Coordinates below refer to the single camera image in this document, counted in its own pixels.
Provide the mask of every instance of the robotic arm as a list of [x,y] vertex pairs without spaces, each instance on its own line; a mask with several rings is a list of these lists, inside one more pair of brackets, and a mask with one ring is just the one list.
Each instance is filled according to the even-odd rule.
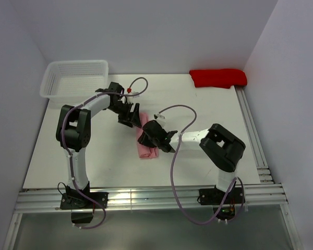
[[[98,92],[110,93],[96,97]],[[86,147],[91,138],[91,119],[100,111],[110,109],[118,114],[118,122],[129,127],[141,128],[139,118],[139,103],[136,103],[133,111],[133,103],[122,102],[122,96],[113,93],[123,93],[124,88],[115,82],[111,82],[108,89],[99,89],[95,94],[95,98],[83,106],[83,108],[75,109],[69,116],[66,127],[63,128],[63,123],[67,113],[74,108],[74,106],[64,105],[59,116],[58,126],[56,130],[56,139],[63,146],[61,137],[64,129],[64,140],[70,153],[67,150],[65,155],[67,158],[72,157],[72,166],[68,160],[68,172],[75,174],[74,180],[79,190],[86,196],[90,195],[89,180],[86,174]],[[85,207],[90,201],[83,198],[77,191],[73,184],[72,177],[69,178],[66,185],[67,202],[73,203],[77,207]]]
[[[85,152],[91,137],[91,118],[98,112],[109,109],[118,114],[118,122],[129,127],[141,128],[139,118],[139,103],[133,108],[133,103],[127,99],[122,101],[124,88],[115,82],[111,82],[108,89],[99,89],[95,97],[88,99],[83,105],[64,105],[59,116],[56,130],[56,139],[61,147],[65,148],[68,160],[68,172],[74,173],[70,176],[66,185],[66,203],[73,208],[86,208],[91,202],[84,198],[90,197],[90,185],[86,174]],[[67,114],[68,120],[63,127]],[[179,143],[180,133],[178,131],[166,132],[159,123],[158,116],[147,122],[143,127],[143,134],[138,142],[148,147],[158,147],[166,153],[174,153]],[[235,170],[238,161],[242,158],[245,144],[219,124],[213,124],[211,128],[186,132],[182,134],[180,150],[203,150],[219,169],[216,188],[225,194],[227,188],[235,177]]]
[[[138,142],[148,147],[158,147],[163,152],[175,152],[179,135],[177,131],[166,132],[156,120],[147,122],[143,127],[144,133]],[[226,192],[235,178],[235,170],[242,158],[246,145],[220,124],[211,128],[182,134],[180,150],[203,150],[218,167],[216,188]]]

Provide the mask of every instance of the cable clip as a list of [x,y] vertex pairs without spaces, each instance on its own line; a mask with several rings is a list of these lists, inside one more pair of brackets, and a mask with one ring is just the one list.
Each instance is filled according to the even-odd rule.
[[166,118],[165,118],[162,114],[160,114],[160,113],[154,114],[154,118],[155,118],[155,120],[157,120],[158,118],[166,119]]
[[158,121],[158,124],[160,124],[160,126],[162,128],[165,127],[165,125],[166,125],[166,118],[164,116],[162,116],[160,113],[157,113],[157,114],[154,114],[154,118],[155,118],[155,120]]
[[137,95],[138,94],[138,92],[132,92],[132,95],[135,95],[135,96],[133,96],[132,98],[136,98],[136,97],[139,97],[140,95]]

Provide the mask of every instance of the pink cloth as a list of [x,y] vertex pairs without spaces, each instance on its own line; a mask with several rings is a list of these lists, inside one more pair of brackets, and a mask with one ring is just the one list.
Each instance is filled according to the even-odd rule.
[[[148,114],[141,112],[139,114],[139,117],[140,117],[141,126],[144,126],[145,123],[148,122]],[[140,128],[137,128],[137,140],[142,135],[142,133],[143,133],[143,130]],[[159,156],[159,149],[157,147],[155,148],[146,147],[144,145],[141,145],[139,142],[137,142],[137,148],[138,148],[139,158],[153,159]]]

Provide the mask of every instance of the white table surface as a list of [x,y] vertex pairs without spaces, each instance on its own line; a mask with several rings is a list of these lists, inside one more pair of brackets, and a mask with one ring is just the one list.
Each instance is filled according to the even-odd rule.
[[[259,184],[254,155],[250,146],[235,89],[214,87],[195,88],[188,74],[110,75],[110,81],[124,88],[136,77],[149,80],[149,88],[135,102],[150,118],[159,110],[186,104],[197,111],[196,122],[188,131],[202,130],[220,123],[244,141],[246,150],[237,168],[237,175],[245,184]],[[133,91],[142,90],[144,80],[137,81]],[[67,158],[55,138],[60,113],[58,104],[49,102],[32,155],[23,188],[55,188],[67,182]],[[186,108],[174,108],[163,113],[166,130],[181,130],[193,114]],[[117,115],[110,110],[92,119],[92,136],[86,150],[86,170],[91,187],[170,186],[172,153],[160,151],[157,159],[140,159],[137,153],[136,129],[117,123]],[[217,167],[203,151],[181,151],[176,159],[176,185],[216,184]]]

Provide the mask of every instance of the glass panel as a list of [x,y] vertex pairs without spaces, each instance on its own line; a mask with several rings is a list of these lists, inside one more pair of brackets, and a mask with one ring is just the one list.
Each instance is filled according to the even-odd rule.
[[[100,219],[101,212],[95,219]],[[206,220],[211,208],[191,209]],[[292,249],[279,206],[249,207],[227,226],[213,222],[197,226],[179,210],[108,212],[105,223],[79,230],[70,214],[24,215],[15,250],[42,249]]]

